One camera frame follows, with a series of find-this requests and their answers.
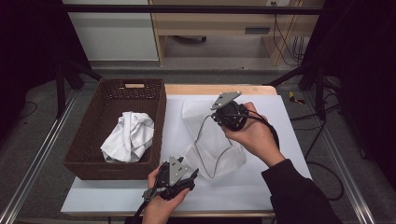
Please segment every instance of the crumpled white towel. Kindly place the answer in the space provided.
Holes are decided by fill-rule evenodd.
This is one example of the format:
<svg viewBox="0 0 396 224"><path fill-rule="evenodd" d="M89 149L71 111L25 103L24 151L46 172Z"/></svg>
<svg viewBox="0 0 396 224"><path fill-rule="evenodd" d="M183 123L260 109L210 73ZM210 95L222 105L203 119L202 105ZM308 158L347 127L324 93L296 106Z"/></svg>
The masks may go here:
<svg viewBox="0 0 396 224"><path fill-rule="evenodd" d="M105 161L139 161L152 144L154 121L146 113L124 112L100 147Z"/></svg>

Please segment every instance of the black jacket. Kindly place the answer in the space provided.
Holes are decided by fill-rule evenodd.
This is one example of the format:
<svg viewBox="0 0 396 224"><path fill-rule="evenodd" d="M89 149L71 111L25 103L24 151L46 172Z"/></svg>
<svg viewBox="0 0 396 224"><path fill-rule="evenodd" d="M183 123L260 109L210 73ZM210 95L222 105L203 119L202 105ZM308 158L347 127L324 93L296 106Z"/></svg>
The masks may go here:
<svg viewBox="0 0 396 224"><path fill-rule="evenodd" d="M262 172L271 191L278 224L342 223L314 182L301 176L290 160Z"/></svg>

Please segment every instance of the metal rail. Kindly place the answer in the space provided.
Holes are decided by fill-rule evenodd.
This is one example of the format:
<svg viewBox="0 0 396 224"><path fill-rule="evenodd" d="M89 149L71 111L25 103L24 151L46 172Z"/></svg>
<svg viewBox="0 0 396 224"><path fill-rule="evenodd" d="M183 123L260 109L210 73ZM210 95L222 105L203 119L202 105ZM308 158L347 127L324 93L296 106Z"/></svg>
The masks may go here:
<svg viewBox="0 0 396 224"><path fill-rule="evenodd" d="M312 93L307 93L306 91L303 91L303 95L311 111L315 112L316 111L314 108L315 100ZM320 125L320 121L318 117L315 118L318 125ZM358 185L353 179L352 174L349 172L349 169L347 168L347 165L344 162L336 144L332 140L332 136L330 135L330 132L326 128L326 126L323 128L323 141L324 144L327 146L334 167L344 183L346 194L352 204L353 209L355 210L356 216L358 217L360 223L375 224L375 220L370 211L370 208L368 207L366 201L364 201L364 198L361 195L361 191L359 190Z"/></svg>
<svg viewBox="0 0 396 224"><path fill-rule="evenodd" d="M276 14L323 15L337 12L322 7L252 7L252 6L184 6L184 5L81 5L42 6L46 12L102 13L200 13L200 14Z"/></svg>
<svg viewBox="0 0 396 224"><path fill-rule="evenodd" d="M35 183L35 180L38 177L38 174L40 173L44 162L46 161L46 158L50 154L53 144L58 138L59 132L61 131L65 121L67 120L67 117L70 114L74 102L76 101L78 92L79 91L72 91L70 96L68 97L64 113L59 119L56 119L53 123L49 134L41 145L41 148L38 150L35 159L29 167L29 170L26 172L22 182L15 191L14 196L8 203L6 209L0 215L0 224L13 223L18 213L20 212L21 207L30 192L30 189Z"/></svg>

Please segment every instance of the wicker basket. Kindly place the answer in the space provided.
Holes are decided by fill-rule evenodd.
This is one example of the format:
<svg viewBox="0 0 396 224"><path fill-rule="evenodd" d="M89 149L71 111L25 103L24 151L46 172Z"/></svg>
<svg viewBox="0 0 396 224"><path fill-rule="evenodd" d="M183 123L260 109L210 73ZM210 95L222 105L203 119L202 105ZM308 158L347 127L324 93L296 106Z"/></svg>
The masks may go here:
<svg viewBox="0 0 396 224"><path fill-rule="evenodd" d="M101 79L64 166L83 180L146 179L160 162L165 110L161 79ZM126 111L147 113L154 120L152 146L138 162L105 162L100 146Z"/></svg>

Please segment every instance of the right hand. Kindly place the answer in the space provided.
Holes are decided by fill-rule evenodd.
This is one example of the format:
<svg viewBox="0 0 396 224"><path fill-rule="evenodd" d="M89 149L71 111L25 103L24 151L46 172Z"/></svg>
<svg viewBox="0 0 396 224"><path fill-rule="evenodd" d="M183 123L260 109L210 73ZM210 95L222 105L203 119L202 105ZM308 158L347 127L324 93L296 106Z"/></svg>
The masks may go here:
<svg viewBox="0 0 396 224"><path fill-rule="evenodd" d="M246 103L245 108L257 112L256 107L251 102ZM249 115L259 117L255 113L249 112ZM227 138L239 142L247 151L264 161L268 167L285 160L276 146L270 129L258 120L247 119L244 128L238 132L233 132L224 126L221 126L221 129Z"/></svg>

